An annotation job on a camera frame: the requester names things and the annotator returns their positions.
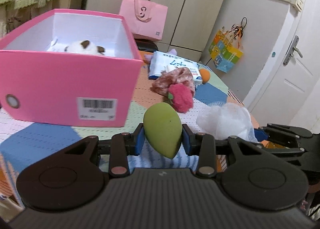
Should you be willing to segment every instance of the orange ball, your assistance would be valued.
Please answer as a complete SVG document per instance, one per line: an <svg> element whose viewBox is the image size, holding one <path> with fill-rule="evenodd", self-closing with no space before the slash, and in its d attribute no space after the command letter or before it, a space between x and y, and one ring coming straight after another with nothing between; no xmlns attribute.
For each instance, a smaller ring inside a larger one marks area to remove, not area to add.
<svg viewBox="0 0 320 229"><path fill-rule="evenodd" d="M209 81L210 79L210 72L207 69L200 69L199 73L201 75L202 78L202 83L206 83Z"/></svg>

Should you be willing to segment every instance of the pink paper bag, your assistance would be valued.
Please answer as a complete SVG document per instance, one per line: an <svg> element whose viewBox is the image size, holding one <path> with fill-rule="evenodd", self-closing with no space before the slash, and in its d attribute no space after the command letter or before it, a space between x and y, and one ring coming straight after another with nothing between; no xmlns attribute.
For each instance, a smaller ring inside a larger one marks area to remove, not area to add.
<svg viewBox="0 0 320 229"><path fill-rule="evenodd" d="M119 15L125 18L135 38L159 41L167 11L167 6L150 0L122 0Z"/></svg>

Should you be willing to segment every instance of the white wall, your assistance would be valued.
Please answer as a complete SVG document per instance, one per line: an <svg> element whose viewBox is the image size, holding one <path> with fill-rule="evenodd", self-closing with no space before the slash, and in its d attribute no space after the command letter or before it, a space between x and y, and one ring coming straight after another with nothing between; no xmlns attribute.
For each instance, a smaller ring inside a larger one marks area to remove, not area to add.
<svg viewBox="0 0 320 229"><path fill-rule="evenodd" d="M320 133L320 80L290 122L290 125L306 128L311 130L312 133Z"/></svg>
<svg viewBox="0 0 320 229"><path fill-rule="evenodd" d="M212 61L208 63L240 100L249 93L272 54L289 8L288 3L279 0L224 0L201 61L207 63L210 59L208 47L218 29L231 29L247 17L242 40L244 55L233 69L225 74L216 70Z"/></svg>

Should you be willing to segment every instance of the barcode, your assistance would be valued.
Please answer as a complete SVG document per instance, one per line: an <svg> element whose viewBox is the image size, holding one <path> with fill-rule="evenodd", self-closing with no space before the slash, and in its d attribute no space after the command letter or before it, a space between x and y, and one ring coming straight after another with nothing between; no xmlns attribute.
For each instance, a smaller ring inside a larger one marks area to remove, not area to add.
<svg viewBox="0 0 320 229"><path fill-rule="evenodd" d="M84 108L112 109L114 101L82 100Z"/></svg>

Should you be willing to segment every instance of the white tissue box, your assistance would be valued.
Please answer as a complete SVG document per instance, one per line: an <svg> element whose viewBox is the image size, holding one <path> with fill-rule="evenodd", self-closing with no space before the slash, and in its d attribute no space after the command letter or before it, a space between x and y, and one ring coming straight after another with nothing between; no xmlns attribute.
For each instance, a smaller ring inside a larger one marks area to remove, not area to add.
<svg viewBox="0 0 320 229"><path fill-rule="evenodd" d="M153 53L149 69L149 79L156 80L161 76L161 74L167 72L167 68L170 68L171 65L176 68L189 68L193 75L193 81L195 85L202 84L202 78L198 70L198 64L196 62L159 51L155 51Z"/></svg>

